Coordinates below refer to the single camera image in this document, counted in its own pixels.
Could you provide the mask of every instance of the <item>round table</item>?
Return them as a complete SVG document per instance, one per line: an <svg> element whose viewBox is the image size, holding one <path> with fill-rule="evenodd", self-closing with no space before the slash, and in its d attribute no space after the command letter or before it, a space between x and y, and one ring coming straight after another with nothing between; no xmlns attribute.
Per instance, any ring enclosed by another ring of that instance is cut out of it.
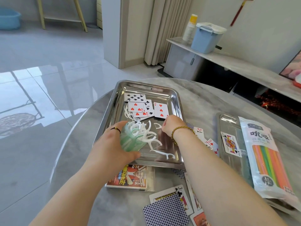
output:
<svg viewBox="0 0 301 226"><path fill-rule="evenodd" d="M301 199L301 140L273 118L233 95L202 83L171 78L152 78L141 82L171 87L178 91L186 121L203 128L206 139L212 138L217 142L218 112L256 120L271 128L284 165L290 174L294 192ZM84 164L112 92L113 90L96 101L70 131L55 162L47 199L50 199ZM155 176L155 192L183 184L189 196L185 180L171 169L156 167ZM88 225L145 225L142 208L150 203L150 194L152 193L107 190L103 187L94 202ZM279 214L289 225L296 225L296 221L291 217Z"/></svg>

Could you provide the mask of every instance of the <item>wooden stool leg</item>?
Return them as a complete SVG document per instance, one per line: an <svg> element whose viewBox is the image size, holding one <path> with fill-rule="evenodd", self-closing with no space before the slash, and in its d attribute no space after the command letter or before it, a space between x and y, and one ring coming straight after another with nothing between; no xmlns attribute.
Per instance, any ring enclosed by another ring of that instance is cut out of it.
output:
<svg viewBox="0 0 301 226"><path fill-rule="evenodd" d="M38 7L39 7L39 13L40 13L40 18L41 18L42 28L44 30L46 30L45 21L44 21L44 14L43 14L43 7L42 7L42 0L38 0Z"/></svg>
<svg viewBox="0 0 301 226"><path fill-rule="evenodd" d="M77 10L78 17L81 20L82 26L83 26L85 32L88 32L84 16L82 15L82 10L81 10L80 5L79 5L79 2L78 2L78 0L73 0L73 1L74 1L76 10Z"/></svg>

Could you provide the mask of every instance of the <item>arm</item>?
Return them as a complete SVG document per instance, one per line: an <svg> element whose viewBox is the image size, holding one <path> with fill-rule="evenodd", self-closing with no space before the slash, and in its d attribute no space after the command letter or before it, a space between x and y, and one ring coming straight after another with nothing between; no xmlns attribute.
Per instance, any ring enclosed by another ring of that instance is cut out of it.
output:
<svg viewBox="0 0 301 226"><path fill-rule="evenodd" d="M126 121L113 126L122 129ZM87 225L94 200L100 189L122 168L140 157L139 152L125 152L120 146L119 131L109 127L82 166L51 198L30 226Z"/></svg>
<svg viewBox="0 0 301 226"><path fill-rule="evenodd" d="M186 124L168 116L162 131ZM278 214L223 160L186 128L174 132L194 192L211 225L286 225Z"/></svg>

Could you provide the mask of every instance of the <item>hand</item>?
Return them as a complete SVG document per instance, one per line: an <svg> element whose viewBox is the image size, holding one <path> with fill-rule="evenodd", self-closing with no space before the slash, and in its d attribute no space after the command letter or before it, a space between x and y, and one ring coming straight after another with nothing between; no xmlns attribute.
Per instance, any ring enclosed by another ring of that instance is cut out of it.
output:
<svg viewBox="0 0 301 226"><path fill-rule="evenodd" d="M83 165L83 168L88 168L93 171L105 174L107 180L116 176L123 167L138 159L141 156L140 152L125 152L120 145L120 133L118 130L111 128L117 127L120 131L125 126L127 121L120 121L107 128L99 140L93 145L92 150Z"/></svg>
<svg viewBox="0 0 301 226"><path fill-rule="evenodd" d="M171 137L172 131L179 126L186 126L186 123L175 115L169 115L162 125L162 131Z"/></svg>

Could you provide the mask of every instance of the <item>gold bracelet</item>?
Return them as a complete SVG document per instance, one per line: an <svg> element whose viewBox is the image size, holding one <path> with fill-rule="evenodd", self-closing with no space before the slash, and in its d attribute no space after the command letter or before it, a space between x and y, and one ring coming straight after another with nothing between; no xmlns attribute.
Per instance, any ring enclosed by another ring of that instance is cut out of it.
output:
<svg viewBox="0 0 301 226"><path fill-rule="evenodd" d="M178 144L177 144L177 142L175 141L175 139L173 138L173 133L175 132L175 130L177 130L177 129L179 129L179 128L187 128L187 129L189 129L190 131L192 131L193 134L195 135L195 132L194 132L194 130L193 130L192 128L189 128L189 127L187 127L187 126L179 126L179 127L175 128L175 129L172 131L172 133L171 133L171 139L172 139L172 141L173 141L173 143L174 143L175 145L178 145Z"/></svg>

